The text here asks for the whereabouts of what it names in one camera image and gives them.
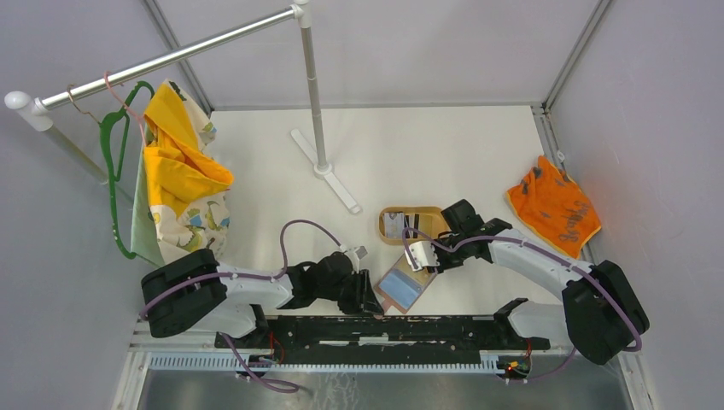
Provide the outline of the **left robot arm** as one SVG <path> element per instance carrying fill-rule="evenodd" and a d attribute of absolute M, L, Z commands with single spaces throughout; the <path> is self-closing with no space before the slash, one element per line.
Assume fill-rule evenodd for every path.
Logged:
<path fill-rule="evenodd" d="M 273 274 L 229 266 L 212 251 L 197 250 L 142 279 L 145 305 L 140 316 L 155 338 L 213 331 L 253 349 L 268 337 L 267 309 L 296 310 L 326 300 L 345 315 L 381 315 L 369 272 L 359 268 L 365 251 L 336 251 Z"/>

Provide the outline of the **tan oval tray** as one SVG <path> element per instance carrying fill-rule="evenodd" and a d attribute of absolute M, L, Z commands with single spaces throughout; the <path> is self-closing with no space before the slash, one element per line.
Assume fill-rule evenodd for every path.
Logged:
<path fill-rule="evenodd" d="M 389 239 L 384 236 L 382 214 L 385 212 L 403 212 L 406 216 L 406 228 L 411 227 L 412 229 L 419 230 L 433 238 L 438 238 L 443 233 L 450 231 L 447 222 L 441 214 L 442 210 L 438 207 L 387 207 L 384 208 L 378 215 L 377 228 L 381 239 L 389 245 L 401 245 L 402 239 Z M 404 232 L 403 237 L 406 237 L 410 243 L 421 240 L 419 234 L 414 231 Z"/>

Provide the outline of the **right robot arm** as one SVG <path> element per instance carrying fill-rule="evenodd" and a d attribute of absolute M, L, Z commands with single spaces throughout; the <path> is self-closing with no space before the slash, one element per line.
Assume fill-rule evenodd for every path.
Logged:
<path fill-rule="evenodd" d="M 466 200 L 441 212 L 449 232 L 427 246 L 438 272 L 483 259 L 516 272 L 558 299 L 515 302 L 493 325 L 495 342 L 513 349 L 527 337 L 571 347 L 596 365 L 638 352 L 650 321 L 624 271 L 614 262 L 591 264 L 565 256 L 500 219 L 484 221 Z"/>

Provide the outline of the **silver striped card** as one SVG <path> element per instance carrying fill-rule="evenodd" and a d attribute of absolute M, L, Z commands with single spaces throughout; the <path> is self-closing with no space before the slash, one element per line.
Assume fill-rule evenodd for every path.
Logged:
<path fill-rule="evenodd" d="M 403 212 L 385 212 L 382 214 L 383 233 L 389 239 L 402 239 L 406 228 L 406 216 Z"/>

